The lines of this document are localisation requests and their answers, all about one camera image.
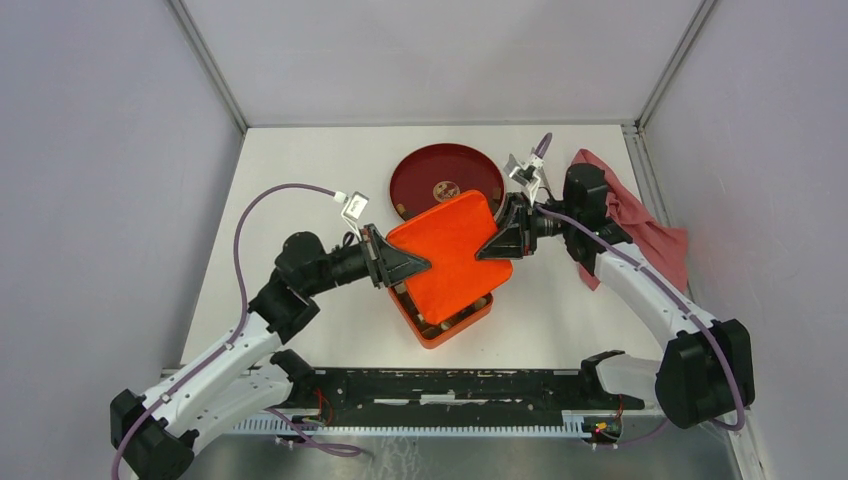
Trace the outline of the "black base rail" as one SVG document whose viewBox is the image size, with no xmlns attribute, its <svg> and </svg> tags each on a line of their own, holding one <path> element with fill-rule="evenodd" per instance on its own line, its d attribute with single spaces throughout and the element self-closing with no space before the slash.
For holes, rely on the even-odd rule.
<svg viewBox="0 0 848 480">
<path fill-rule="evenodd" d="M 288 411 L 332 427 L 560 426 L 567 413 L 630 413 L 645 404 L 593 390 L 575 370 L 316 369 L 294 383 Z"/>
</svg>

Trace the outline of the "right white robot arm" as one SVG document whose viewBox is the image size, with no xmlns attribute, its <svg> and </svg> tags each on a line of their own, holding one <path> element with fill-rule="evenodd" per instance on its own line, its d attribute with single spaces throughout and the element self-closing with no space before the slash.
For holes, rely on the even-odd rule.
<svg viewBox="0 0 848 480">
<path fill-rule="evenodd" d="M 540 239 L 560 236 L 570 257 L 614 291 L 663 350 L 658 361 L 618 350 L 585 359 L 577 382 L 580 400 L 602 408 L 622 395 L 657 405 L 681 429 L 710 422 L 742 430 L 755 399 L 747 328 L 696 305 L 649 262 L 609 215 L 609 185 L 601 168 L 570 166 L 562 199 L 545 202 L 537 199 L 542 171 L 535 164 L 508 162 L 505 173 L 521 190 L 506 195 L 497 231 L 477 258 L 522 259 L 535 252 Z"/>
</svg>

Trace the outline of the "orange chocolate box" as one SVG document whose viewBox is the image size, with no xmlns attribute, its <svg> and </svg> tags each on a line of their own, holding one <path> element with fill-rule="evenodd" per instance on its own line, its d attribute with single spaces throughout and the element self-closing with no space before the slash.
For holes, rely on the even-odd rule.
<svg viewBox="0 0 848 480">
<path fill-rule="evenodd" d="M 390 288 L 388 294 L 420 345 L 425 349 L 437 348 L 463 332 L 487 316 L 494 303 L 493 295 L 489 293 L 446 320 L 432 324 L 427 322 L 419 312 L 404 285 Z"/>
</svg>

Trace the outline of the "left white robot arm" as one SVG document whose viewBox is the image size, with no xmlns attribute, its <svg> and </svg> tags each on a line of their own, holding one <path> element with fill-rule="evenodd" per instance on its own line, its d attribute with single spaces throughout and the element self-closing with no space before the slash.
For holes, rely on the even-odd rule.
<svg viewBox="0 0 848 480">
<path fill-rule="evenodd" d="M 218 436 L 285 402 L 306 405 L 314 381 L 286 344 L 317 316 L 314 296 L 368 278 L 393 287 L 429 270 L 428 260 L 390 245 L 372 225 L 360 239 L 326 251 L 317 235 L 284 243 L 269 281 L 243 300 L 239 322 L 204 353 L 141 394 L 110 404 L 111 475 L 126 463 L 141 479 L 177 479 Z"/>
</svg>

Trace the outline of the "orange box lid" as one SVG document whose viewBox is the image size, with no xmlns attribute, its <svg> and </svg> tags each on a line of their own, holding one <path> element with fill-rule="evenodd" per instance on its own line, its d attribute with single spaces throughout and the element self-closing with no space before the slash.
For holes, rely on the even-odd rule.
<svg viewBox="0 0 848 480">
<path fill-rule="evenodd" d="M 430 324 L 440 323 L 508 281 L 509 260 L 478 260 L 478 250 L 496 233 L 487 199 L 462 193 L 393 229 L 388 243 L 430 262 L 405 281 L 407 292 Z"/>
</svg>

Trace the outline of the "round red tray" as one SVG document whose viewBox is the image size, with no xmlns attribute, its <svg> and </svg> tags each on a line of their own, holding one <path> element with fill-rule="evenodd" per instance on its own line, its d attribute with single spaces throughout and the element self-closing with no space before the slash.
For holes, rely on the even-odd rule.
<svg viewBox="0 0 848 480">
<path fill-rule="evenodd" d="M 496 215 L 504 202 L 505 184 L 495 163 L 484 153 L 456 143 L 421 147 L 397 165 L 389 182 L 389 198 L 407 221 L 462 193 L 484 195 Z"/>
</svg>

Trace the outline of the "pink cloth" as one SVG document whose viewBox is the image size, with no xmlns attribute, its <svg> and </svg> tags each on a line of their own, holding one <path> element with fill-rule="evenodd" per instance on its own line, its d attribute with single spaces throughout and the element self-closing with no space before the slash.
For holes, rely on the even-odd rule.
<svg viewBox="0 0 848 480">
<path fill-rule="evenodd" d="M 606 204 L 609 216 L 633 238 L 645 258 L 681 292 L 688 288 L 686 255 L 688 231 L 662 225 L 622 183 L 613 169 L 588 149 L 580 149 L 571 165 L 589 164 L 604 172 L 609 185 Z"/>
</svg>

